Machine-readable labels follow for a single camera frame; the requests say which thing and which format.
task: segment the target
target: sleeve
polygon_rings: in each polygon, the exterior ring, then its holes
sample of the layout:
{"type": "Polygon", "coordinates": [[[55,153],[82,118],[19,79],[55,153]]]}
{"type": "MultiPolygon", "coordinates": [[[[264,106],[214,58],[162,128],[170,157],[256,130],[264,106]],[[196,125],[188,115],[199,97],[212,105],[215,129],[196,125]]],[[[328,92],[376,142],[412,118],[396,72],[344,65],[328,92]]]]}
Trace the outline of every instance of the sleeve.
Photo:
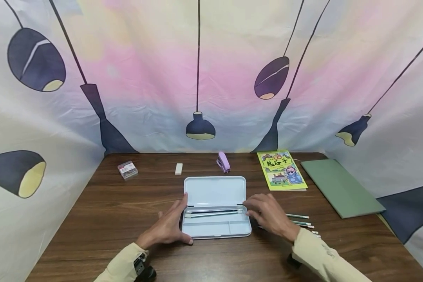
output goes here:
{"type": "Polygon", "coordinates": [[[341,258],[336,250],[304,228],[295,240],[292,256],[326,282],[371,281],[341,258]]]}
{"type": "Polygon", "coordinates": [[[129,244],[110,261],[107,269],[94,282],[134,282],[137,275],[133,262],[141,253],[149,255],[148,251],[137,244],[129,244]]]}

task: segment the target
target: book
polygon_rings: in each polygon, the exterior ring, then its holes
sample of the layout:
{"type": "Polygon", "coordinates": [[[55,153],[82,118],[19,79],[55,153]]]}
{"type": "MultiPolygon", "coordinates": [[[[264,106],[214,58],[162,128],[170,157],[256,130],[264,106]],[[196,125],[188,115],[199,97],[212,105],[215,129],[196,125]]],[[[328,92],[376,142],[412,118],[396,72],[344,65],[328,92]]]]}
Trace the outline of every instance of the book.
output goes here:
{"type": "Polygon", "coordinates": [[[336,160],[303,161],[301,165],[342,219],[385,211],[336,160]]]}
{"type": "Polygon", "coordinates": [[[304,181],[289,151],[258,152],[258,160],[271,191],[306,191],[304,181]]]}

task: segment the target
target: green book cover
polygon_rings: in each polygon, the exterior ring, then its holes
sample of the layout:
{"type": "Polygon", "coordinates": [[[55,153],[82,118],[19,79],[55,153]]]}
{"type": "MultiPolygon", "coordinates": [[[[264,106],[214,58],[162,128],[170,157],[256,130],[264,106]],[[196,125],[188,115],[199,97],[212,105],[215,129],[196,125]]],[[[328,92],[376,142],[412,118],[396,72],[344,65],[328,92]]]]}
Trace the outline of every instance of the green book cover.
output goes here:
{"type": "Polygon", "coordinates": [[[303,161],[301,166],[342,219],[385,211],[336,160],[303,161]]]}

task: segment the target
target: wooden table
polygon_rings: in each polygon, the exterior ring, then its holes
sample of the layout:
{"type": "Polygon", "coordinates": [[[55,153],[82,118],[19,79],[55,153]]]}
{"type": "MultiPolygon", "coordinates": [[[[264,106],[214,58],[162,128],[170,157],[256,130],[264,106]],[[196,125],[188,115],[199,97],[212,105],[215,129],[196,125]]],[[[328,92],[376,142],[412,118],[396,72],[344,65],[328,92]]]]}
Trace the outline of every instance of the wooden table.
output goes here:
{"type": "MultiPolygon", "coordinates": [[[[256,154],[227,154],[232,170],[247,181],[247,196],[268,193],[256,154]]],[[[293,154],[301,161],[326,158],[293,154]]],[[[66,217],[30,282],[92,282],[108,262],[181,198],[188,176],[223,175],[217,154],[116,154],[107,156],[66,217]],[[124,181],[117,165],[133,161],[139,175],[124,181]],[[182,175],[174,175],[183,163],[182,175]]],[[[307,214],[329,246],[376,282],[423,282],[423,269],[376,215],[342,220],[301,168],[307,192],[274,192],[288,213],[307,214]]],[[[153,250],[157,280],[170,282],[319,281],[305,266],[285,261],[289,244],[259,229],[249,237],[197,240],[153,250]]]]}

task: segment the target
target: small plastic box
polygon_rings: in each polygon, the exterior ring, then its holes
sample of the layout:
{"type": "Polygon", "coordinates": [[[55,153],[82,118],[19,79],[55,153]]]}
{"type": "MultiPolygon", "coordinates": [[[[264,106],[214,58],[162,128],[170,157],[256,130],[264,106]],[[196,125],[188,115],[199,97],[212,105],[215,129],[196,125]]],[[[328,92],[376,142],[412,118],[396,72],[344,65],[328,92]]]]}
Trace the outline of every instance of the small plastic box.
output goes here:
{"type": "Polygon", "coordinates": [[[182,218],[182,232],[193,239],[246,237],[252,232],[246,200],[246,179],[242,176],[188,177],[184,181],[188,193],[186,211],[204,208],[242,208],[243,213],[209,217],[182,218]]]}
{"type": "Polygon", "coordinates": [[[120,164],[117,166],[117,169],[119,169],[119,172],[124,180],[129,180],[130,178],[138,175],[138,170],[131,161],[120,164]]]}

